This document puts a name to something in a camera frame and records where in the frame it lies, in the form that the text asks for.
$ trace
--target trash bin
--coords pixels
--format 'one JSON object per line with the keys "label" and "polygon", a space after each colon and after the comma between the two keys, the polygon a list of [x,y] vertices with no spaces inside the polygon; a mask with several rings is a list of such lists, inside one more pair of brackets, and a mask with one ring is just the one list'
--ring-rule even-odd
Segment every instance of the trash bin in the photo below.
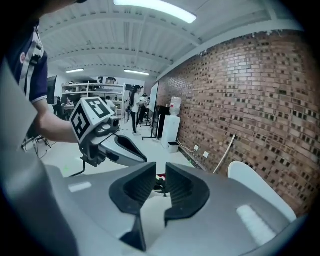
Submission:
{"label": "trash bin", "polygon": [[177,142],[168,143],[168,151],[170,154],[178,152],[179,144]]}

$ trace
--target dark blue shirt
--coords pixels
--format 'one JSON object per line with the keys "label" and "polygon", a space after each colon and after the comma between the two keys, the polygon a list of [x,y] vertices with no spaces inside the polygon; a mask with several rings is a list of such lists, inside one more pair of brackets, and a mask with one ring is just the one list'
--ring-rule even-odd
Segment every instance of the dark blue shirt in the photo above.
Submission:
{"label": "dark blue shirt", "polygon": [[[27,25],[21,33],[19,33],[10,49],[6,53],[6,58],[12,74],[19,84],[20,76],[24,64],[24,57],[27,55],[28,50],[31,47],[35,28],[39,25],[39,21],[33,22]],[[47,98],[48,86],[48,56],[44,52],[43,57],[38,61],[34,68],[33,75],[30,84],[30,96],[31,103],[38,102]]]}

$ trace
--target white ceiling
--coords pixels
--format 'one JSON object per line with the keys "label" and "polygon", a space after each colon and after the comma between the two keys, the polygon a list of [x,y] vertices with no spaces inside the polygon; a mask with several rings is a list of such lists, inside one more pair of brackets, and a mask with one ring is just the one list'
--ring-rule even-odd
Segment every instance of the white ceiling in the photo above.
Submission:
{"label": "white ceiling", "polygon": [[[155,80],[190,51],[245,25],[293,19],[271,0],[165,0],[197,16],[188,24],[162,12],[88,0],[41,18],[50,73],[84,68],[78,76]],[[124,69],[150,76],[124,73]]]}

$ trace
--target water bottle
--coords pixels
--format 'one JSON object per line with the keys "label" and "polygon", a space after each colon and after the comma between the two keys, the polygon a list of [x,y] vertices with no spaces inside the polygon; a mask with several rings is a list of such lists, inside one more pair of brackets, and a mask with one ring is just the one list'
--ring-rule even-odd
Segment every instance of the water bottle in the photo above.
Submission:
{"label": "water bottle", "polygon": [[181,98],[179,97],[172,97],[170,103],[170,114],[172,116],[177,116],[180,113],[180,106],[181,106]]}

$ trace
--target brick wall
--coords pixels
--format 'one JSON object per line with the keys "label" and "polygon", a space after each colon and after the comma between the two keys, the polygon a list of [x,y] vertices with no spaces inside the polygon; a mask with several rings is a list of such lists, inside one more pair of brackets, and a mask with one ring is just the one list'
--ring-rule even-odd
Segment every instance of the brick wall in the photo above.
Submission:
{"label": "brick wall", "polygon": [[182,98],[178,138],[213,172],[253,168],[292,207],[308,212],[320,187],[319,69],[303,34],[264,32],[195,56],[159,83],[157,104]]}

